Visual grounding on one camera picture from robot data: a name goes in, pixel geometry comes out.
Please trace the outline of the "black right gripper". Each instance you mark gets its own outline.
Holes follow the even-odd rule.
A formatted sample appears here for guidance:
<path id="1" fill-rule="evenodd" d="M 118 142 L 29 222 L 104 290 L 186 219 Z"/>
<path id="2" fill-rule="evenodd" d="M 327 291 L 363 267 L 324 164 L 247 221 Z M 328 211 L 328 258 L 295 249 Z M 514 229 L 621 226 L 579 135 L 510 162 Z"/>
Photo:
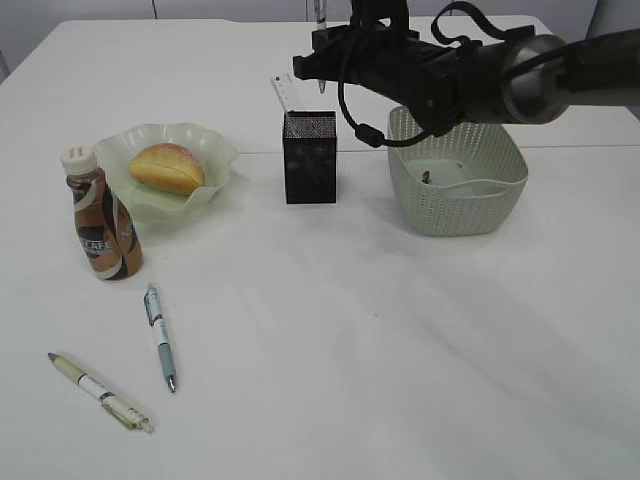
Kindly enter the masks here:
<path id="1" fill-rule="evenodd" d="M 294 76 L 301 80 L 338 82 L 342 66 L 346 67 L 343 81 L 359 85 L 391 100 L 407 98 L 409 51 L 420 44 L 415 30 L 396 36 L 395 31 L 378 24 L 372 31 L 361 34 L 348 60 L 347 47 L 353 40 L 348 25 L 330 27 L 328 44 L 324 50 L 292 59 Z"/>

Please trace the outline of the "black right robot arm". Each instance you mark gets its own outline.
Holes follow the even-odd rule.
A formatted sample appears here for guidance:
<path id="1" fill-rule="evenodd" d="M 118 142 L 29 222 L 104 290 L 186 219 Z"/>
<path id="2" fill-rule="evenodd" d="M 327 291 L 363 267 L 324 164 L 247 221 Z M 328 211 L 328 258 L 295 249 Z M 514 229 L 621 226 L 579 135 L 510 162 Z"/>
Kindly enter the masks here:
<path id="1" fill-rule="evenodd" d="M 571 44 L 534 35 L 485 46 L 447 48 L 409 32 L 332 27 L 330 41 L 293 59 L 301 80 L 359 85 L 406 107 L 429 135 L 460 122 L 549 123 L 571 105 L 639 101 L 639 32 Z"/>

